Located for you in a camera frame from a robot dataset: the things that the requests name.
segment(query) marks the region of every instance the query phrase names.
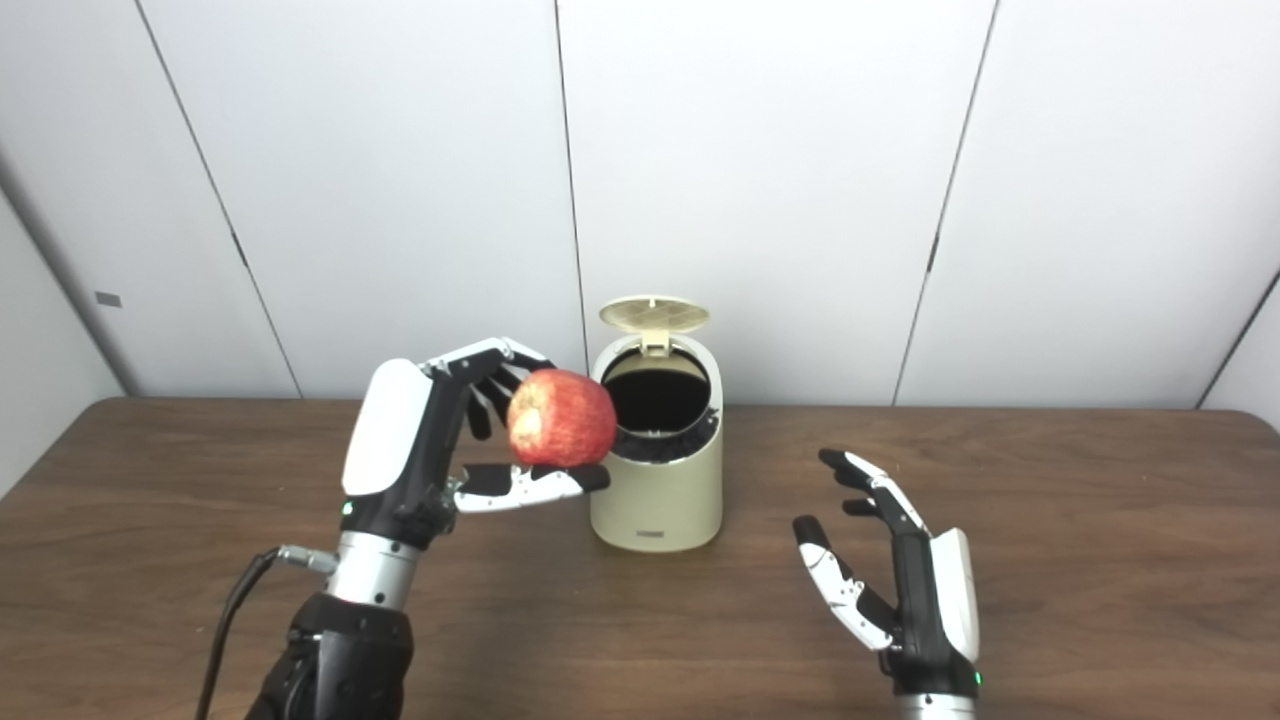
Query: apple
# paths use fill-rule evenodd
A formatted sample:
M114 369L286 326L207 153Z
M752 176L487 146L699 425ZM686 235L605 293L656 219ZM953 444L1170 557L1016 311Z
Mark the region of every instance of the apple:
M613 447L618 416L604 387L577 373L535 370L507 407L507 437L526 465L599 462Z

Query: cream trash can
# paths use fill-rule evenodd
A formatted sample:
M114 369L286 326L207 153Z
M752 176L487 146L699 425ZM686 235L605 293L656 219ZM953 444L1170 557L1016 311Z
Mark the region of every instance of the cream trash can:
M701 343L684 334L709 319L692 302L662 296L614 300L600 319L628 333L595 360L618 415L604 460L609 488L590 495L602 539L640 552L710 542L721 528L723 388Z

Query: trash can opening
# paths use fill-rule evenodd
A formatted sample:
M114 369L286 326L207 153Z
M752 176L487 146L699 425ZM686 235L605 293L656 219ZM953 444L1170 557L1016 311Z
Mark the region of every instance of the trash can opening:
M716 434L718 409L698 359L678 347L667 357L623 352L602 383L613 398L618 433L613 452L641 462L669 462L701 450Z

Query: trash can lid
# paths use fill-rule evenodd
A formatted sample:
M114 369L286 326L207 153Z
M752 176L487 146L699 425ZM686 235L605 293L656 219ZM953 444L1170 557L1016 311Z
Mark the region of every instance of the trash can lid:
M600 307L600 319L622 332L640 333L645 338L645 355L667 355L671 333L687 333L705 325L710 313L680 297L632 295Z

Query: wood grain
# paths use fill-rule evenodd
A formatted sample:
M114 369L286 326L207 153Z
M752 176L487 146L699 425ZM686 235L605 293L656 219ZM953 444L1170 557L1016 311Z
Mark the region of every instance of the wood grain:
M0 502L0 717L187 719L251 553L332 547L356 405L111 400ZM614 550L585 502L468 516L424 559L404 717L895 717L818 600L817 514L892 596L882 527L815 452L890 470L973 543L986 720L1280 716L1280 438L1234 413L731 407L726 523ZM458 461L504 460L470 443ZM215 701L241 717L317 578L276 569Z

